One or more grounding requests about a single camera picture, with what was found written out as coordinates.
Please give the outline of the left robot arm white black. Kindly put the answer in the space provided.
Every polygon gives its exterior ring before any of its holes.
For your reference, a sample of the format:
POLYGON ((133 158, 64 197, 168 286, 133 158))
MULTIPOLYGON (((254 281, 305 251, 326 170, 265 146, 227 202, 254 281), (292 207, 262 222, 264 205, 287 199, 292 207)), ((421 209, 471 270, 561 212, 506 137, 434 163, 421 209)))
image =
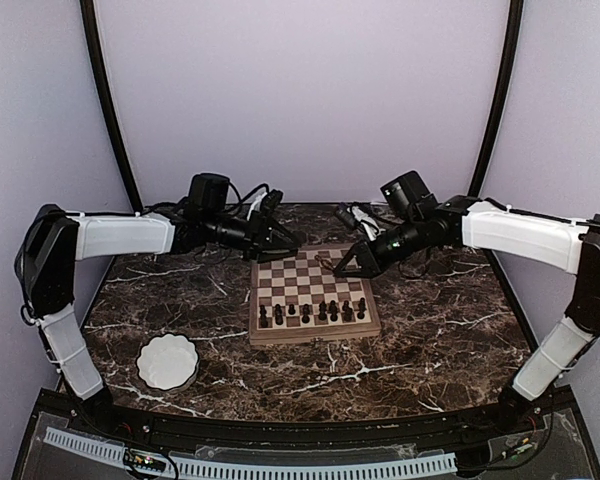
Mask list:
POLYGON ((222 208, 184 202, 160 203, 136 213, 66 211, 56 204, 40 208, 14 259, 21 319, 37 328, 68 391, 86 402, 81 417, 97 434, 114 435, 121 415, 104 400, 110 393, 75 313, 77 263, 104 258, 113 267, 124 256, 188 254, 209 244, 258 263, 293 257, 301 242, 273 212, 261 206, 242 218, 222 208))

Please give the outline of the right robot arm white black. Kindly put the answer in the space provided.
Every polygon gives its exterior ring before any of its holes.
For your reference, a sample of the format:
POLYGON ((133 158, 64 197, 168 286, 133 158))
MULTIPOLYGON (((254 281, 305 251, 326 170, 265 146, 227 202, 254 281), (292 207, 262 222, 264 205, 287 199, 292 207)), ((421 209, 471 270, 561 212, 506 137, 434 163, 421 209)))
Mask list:
POLYGON ((411 205, 403 218, 356 242, 335 266, 335 276, 370 279, 417 252, 458 247, 517 257, 573 277, 561 318, 511 380, 512 395, 491 410, 497 432, 514 432, 529 416, 527 402, 539 398, 600 337, 600 215, 561 218, 456 196, 411 205))

